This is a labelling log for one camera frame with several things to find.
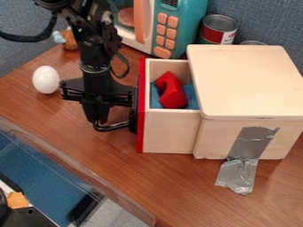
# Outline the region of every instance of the gray tape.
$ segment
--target gray tape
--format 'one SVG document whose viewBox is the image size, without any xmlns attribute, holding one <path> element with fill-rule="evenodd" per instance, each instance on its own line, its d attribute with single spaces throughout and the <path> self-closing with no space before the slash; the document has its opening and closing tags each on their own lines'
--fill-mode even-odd
<svg viewBox="0 0 303 227">
<path fill-rule="evenodd" d="M 253 191 L 259 158 L 279 128 L 242 128 L 233 144 L 228 160 L 221 167 L 215 185 L 246 195 Z"/>
</svg>

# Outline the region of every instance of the white ball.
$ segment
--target white ball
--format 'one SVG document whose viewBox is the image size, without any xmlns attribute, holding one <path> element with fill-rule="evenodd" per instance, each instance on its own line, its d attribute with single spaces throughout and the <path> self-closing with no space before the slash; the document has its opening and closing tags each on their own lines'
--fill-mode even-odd
<svg viewBox="0 0 303 227">
<path fill-rule="evenodd" d="M 59 86 L 60 78 L 53 67 L 38 67 L 33 74 L 33 84 L 36 90 L 43 94 L 51 94 Z"/>
</svg>

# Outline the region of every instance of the red toy block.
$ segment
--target red toy block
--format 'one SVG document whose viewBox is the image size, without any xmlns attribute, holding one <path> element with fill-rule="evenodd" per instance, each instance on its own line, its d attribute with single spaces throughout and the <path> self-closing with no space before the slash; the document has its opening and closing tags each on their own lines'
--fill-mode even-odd
<svg viewBox="0 0 303 227">
<path fill-rule="evenodd" d="M 159 98 L 159 102 L 163 107 L 177 109 L 187 105 L 183 85 L 179 78 L 170 71 L 164 73 L 156 80 L 155 85 L 163 91 L 163 94 Z"/>
</svg>

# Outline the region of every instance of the glass panel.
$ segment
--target glass panel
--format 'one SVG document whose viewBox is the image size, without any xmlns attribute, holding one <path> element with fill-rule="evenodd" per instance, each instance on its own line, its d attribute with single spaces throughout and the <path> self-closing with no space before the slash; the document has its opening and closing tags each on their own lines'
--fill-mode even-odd
<svg viewBox="0 0 303 227">
<path fill-rule="evenodd" d="M 151 213 L 100 176 L 56 147 L 2 117 L 0 188 L 6 191 L 4 194 L 7 196 L 10 187 L 7 187 L 1 174 L 24 192 L 30 206 L 34 206 L 57 226 L 69 226 L 70 223 L 76 226 L 82 223 L 83 227 L 99 226 L 98 222 L 102 220 L 111 222 L 108 212 L 112 210 L 119 211 L 115 217 L 117 222 L 130 222 L 129 226 L 133 226 L 133 222 L 136 226 L 147 226 L 129 212 L 140 217 L 149 226 L 155 224 L 155 217 Z"/>
</svg>

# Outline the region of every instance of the wooden box lid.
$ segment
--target wooden box lid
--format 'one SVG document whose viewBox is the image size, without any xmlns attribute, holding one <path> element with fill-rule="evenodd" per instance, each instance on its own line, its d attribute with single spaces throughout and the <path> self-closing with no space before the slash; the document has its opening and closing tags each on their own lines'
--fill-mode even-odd
<svg viewBox="0 0 303 227">
<path fill-rule="evenodd" d="M 303 79 L 281 46 L 189 45 L 203 117 L 303 120 Z"/>
</svg>

